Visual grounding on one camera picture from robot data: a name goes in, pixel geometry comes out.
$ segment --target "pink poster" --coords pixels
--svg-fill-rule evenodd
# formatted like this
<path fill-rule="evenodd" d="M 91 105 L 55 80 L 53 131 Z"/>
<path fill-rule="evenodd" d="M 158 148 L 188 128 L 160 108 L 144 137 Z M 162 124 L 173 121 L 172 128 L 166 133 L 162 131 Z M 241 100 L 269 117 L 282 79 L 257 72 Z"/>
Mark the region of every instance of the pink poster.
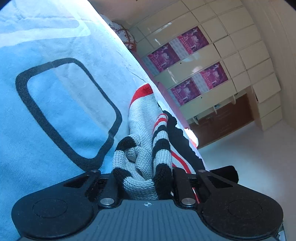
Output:
<path fill-rule="evenodd" d="M 180 58 L 169 43 L 163 45 L 153 53 L 149 54 L 148 58 L 159 72 L 162 72 L 163 70 L 180 60 Z"/>
<path fill-rule="evenodd" d="M 193 82 L 192 78 L 189 78 L 181 84 L 171 88 L 171 92 L 180 105 L 184 105 L 194 98 L 200 96 L 200 91 Z"/>
<path fill-rule="evenodd" d="M 188 54 L 207 46 L 209 42 L 198 27 L 188 30 L 177 37 Z"/>
<path fill-rule="evenodd" d="M 220 62 L 206 68 L 199 74 L 201 74 L 209 89 L 213 89 L 228 80 Z"/>

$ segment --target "black rounded rectangle pattern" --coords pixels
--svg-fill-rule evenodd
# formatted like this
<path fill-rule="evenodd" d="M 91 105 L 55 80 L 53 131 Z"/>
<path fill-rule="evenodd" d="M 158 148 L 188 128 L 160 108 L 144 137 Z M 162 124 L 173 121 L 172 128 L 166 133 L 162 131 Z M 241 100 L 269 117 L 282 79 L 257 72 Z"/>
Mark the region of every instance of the black rounded rectangle pattern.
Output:
<path fill-rule="evenodd" d="M 112 125 L 112 127 L 108 131 L 108 138 L 106 142 L 101 146 L 97 155 L 94 158 L 85 158 L 79 154 L 77 154 L 73 148 L 63 139 L 63 137 L 58 133 L 58 131 L 50 124 L 50 122 L 46 119 L 43 112 L 36 104 L 34 99 L 31 97 L 27 83 L 29 79 L 35 75 L 38 75 L 44 71 L 50 70 L 52 68 L 59 67 L 63 64 L 74 63 L 79 66 L 90 78 L 92 83 L 96 86 L 96 88 L 100 91 L 101 95 L 105 98 L 105 100 L 112 106 L 115 111 L 116 119 Z M 52 139 L 52 141 L 67 155 L 67 157 L 73 161 L 79 168 L 84 171 L 90 171 L 94 169 L 99 169 L 103 163 L 105 155 L 111 149 L 114 143 L 114 136 L 118 132 L 118 129 L 122 122 L 122 115 L 119 109 L 115 106 L 115 104 L 109 99 L 106 93 L 102 90 L 102 88 L 98 85 L 98 83 L 94 80 L 91 73 L 88 69 L 77 59 L 74 58 L 62 58 L 57 59 L 52 62 L 48 62 L 42 65 L 38 65 L 32 67 L 30 69 L 25 70 L 20 73 L 15 80 L 16 90 L 23 101 L 23 103 L 28 108 L 29 112 L 35 118 L 40 127 L 45 131 L 45 133 Z"/>

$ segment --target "gray ribbed plate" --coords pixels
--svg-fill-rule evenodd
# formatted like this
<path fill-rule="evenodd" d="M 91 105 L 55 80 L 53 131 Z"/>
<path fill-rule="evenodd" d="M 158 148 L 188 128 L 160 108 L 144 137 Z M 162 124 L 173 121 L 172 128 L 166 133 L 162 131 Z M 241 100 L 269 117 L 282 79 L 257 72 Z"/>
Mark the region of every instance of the gray ribbed plate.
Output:
<path fill-rule="evenodd" d="M 123 200 L 101 210 L 82 232 L 60 241 L 227 241 L 210 231 L 193 210 L 172 200 Z"/>

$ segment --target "brown wooden panel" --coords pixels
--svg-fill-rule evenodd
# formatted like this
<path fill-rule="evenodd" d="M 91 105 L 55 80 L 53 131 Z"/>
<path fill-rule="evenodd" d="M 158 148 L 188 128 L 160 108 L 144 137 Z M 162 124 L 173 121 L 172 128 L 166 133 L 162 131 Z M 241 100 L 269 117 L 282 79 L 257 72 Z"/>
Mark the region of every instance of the brown wooden panel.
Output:
<path fill-rule="evenodd" d="M 247 95 L 236 100 L 236 104 L 229 103 L 215 112 L 198 120 L 199 125 L 192 123 L 190 128 L 197 136 L 202 148 L 239 128 L 252 122 L 251 108 Z"/>

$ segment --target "bed sheet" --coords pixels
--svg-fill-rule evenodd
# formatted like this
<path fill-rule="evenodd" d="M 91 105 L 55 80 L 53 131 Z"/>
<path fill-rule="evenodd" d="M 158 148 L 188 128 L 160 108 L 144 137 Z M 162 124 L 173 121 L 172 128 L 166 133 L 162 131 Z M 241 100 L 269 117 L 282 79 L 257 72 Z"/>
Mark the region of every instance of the bed sheet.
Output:
<path fill-rule="evenodd" d="M 174 115 L 86 0 L 9 2 L 0 11 L 0 63 L 1 241 L 19 237 L 10 212 L 21 197 L 96 167 L 111 172 L 143 83 Z"/>

